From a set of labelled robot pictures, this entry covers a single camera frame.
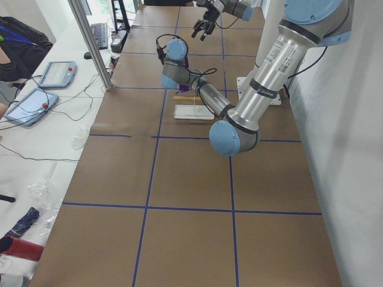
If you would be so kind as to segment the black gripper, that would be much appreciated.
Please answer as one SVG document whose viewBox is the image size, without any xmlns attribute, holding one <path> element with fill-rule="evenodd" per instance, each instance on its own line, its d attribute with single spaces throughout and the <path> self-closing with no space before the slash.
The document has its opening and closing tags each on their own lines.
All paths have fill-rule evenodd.
<svg viewBox="0 0 383 287">
<path fill-rule="evenodd" d="M 215 29 L 215 22 L 222 12 L 221 2 L 205 2 L 203 6 L 206 8 L 203 20 L 198 20 L 194 24 L 191 35 L 192 38 L 195 38 L 199 32 L 202 32 L 201 41 L 204 41 L 207 36 L 212 34 Z"/>
</svg>

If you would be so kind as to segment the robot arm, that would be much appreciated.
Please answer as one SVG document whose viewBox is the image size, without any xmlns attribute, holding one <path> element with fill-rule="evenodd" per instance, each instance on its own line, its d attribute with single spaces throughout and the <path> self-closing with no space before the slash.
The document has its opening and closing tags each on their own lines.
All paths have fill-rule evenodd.
<svg viewBox="0 0 383 287">
<path fill-rule="evenodd" d="M 222 96 L 203 72 L 188 67 L 189 48 L 178 36 L 157 49 L 163 64 L 161 85 L 190 87 L 219 118 L 209 131 L 210 144 L 218 154 L 249 151 L 259 141 L 259 119 L 306 52 L 349 40 L 353 8 L 353 1 L 284 1 L 278 37 L 237 105 Z"/>
<path fill-rule="evenodd" d="M 193 26 L 192 38 L 196 38 L 199 32 L 202 32 L 200 40 L 204 41 L 208 35 L 211 35 L 218 26 L 217 20 L 222 13 L 230 14 L 237 19 L 250 21 L 254 8 L 250 1 L 216 0 L 216 1 L 197 1 L 198 7 L 206 8 L 203 18 L 199 19 Z"/>
</svg>

